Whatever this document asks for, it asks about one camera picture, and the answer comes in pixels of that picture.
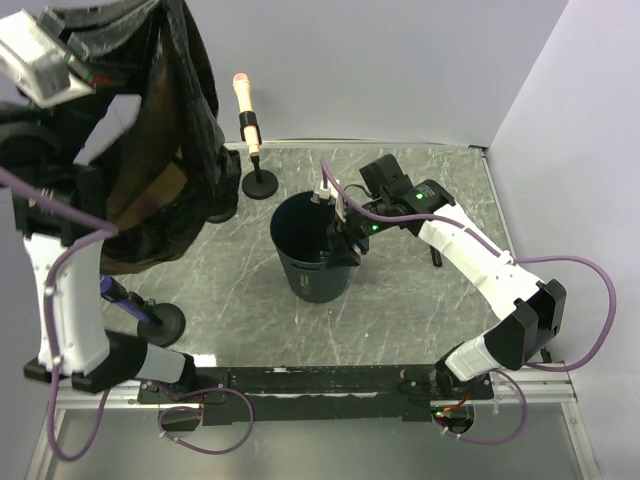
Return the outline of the dark blue trash bin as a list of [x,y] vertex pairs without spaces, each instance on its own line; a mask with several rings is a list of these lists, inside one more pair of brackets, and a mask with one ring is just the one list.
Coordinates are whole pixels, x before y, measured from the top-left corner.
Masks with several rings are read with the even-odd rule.
[[313,304],[337,299],[359,264],[332,246],[334,207],[304,191],[284,200],[270,221],[270,236],[292,292]]

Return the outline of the black plastic trash bag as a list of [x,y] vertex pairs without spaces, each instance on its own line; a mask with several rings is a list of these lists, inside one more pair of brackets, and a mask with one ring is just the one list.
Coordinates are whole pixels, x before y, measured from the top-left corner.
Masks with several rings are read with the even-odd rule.
[[181,258],[214,205],[238,205],[241,161],[225,146],[206,47],[184,1],[145,6],[145,67],[133,123],[92,161],[117,228],[100,267],[133,274]]

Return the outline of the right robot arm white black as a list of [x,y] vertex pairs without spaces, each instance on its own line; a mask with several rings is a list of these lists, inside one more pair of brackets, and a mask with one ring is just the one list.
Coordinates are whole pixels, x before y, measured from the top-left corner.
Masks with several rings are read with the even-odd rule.
[[412,183],[396,158],[387,154],[361,168],[374,198],[359,205],[326,163],[321,169],[323,178],[314,196],[335,207],[332,236],[339,243],[330,255],[333,262],[356,263],[367,252],[371,236],[397,226],[426,243],[433,258],[447,259],[495,314],[494,326],[437,361],[433,380],[441,394],[458,398],[491,370],[519,370],[559,333],[565,288],[518,265],[438,182]]

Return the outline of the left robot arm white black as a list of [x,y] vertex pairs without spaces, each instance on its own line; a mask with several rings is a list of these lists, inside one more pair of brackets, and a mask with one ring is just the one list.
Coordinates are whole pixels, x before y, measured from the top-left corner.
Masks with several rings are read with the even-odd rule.
[[92,73],[27,11],[1,21],[1,69],[26,98],[1,106],[1,184],[13,196],[40,315],[40,350],[25,376],[52,386],[66,378],[87,393],[149,380],[172,400],[189,400],[198,386],[190,355],[102,320],[101,249],[117,230],[101,173],[76,158],[131,80]]

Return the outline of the black bar on table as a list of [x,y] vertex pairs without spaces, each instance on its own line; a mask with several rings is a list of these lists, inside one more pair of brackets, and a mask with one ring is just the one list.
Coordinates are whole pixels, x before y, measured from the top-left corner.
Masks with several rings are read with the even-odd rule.
[[434,247],[430,248],[430,253],[431,253],[431,259],[432,259],[432,264],[434,267],[442,267],[443,266],[443,260],[442,260],[442,256],[440,254],[440,252],[435,249]]

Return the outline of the black stand of pink microphone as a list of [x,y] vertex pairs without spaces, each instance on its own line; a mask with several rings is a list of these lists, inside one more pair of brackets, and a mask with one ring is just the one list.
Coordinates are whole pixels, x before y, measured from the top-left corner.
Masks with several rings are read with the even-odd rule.
[[255,200],[264,200],[273,196],[278,190],[278,179],[269,170],[260,166],[260,154],[251,157],[253,170],[247,173],[242,181],[242,190],[246,196]]

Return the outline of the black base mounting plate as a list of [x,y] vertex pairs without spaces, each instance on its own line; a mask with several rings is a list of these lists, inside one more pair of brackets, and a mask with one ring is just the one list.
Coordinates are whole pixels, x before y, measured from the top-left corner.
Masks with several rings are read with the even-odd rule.
[[309,367],[202,367],[198,393],[190,397],[159,386],[142,386],[141,405],[184,404],[202,410],[205,426],[231,425],[254,420],[312,421],[399,418],[429,422],[432,408],[462,399],[494,398],[485,374],[464,387],[447,386],[431,364],[309,366]]

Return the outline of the pink beige microphone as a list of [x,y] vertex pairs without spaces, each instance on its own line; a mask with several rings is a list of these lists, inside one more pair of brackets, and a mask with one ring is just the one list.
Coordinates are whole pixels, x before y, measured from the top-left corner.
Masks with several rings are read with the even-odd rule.
[[253,108],[251,84],[245,73],[237,73],[232,80],[232,86],[239,107],[239,121],[241,138],[246,143],[249,155],[258,157],[260,154],[261,135],[257,116]]

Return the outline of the purple microphone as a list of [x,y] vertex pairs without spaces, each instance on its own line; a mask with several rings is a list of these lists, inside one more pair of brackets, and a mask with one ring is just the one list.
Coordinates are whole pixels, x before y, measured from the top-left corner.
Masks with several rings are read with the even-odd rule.
[[148,302],[137,293],[128,291],[113,277],[104,274],[100,275],[99,286],[104,300],[118,305],[140,322],[151,322]]

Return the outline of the aluminium front rail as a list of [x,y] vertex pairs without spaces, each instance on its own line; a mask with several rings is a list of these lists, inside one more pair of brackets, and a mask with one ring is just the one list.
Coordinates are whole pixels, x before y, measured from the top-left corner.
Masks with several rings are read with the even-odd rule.
[[[512,381],[498,373],[491,374],[494,396],[489,400],[471,400],[467,404],[508,405],[518,404],[521,400],[516,386],[521,389],[529,405],[547,403],[577,403],[578,396],[568,373],[543,372],[532,368],[523,368],[509,373]],[[166,395],[158,392],[156,399],[139,401],[142,390],[139,381],[127,381],[111,389],[105,403],[107,409],[151,409],[177,405]],[[61,382],[57,397],[58,409],[97,409],[100,405],[100,394],[87,394],[75,391],[68,380]]]

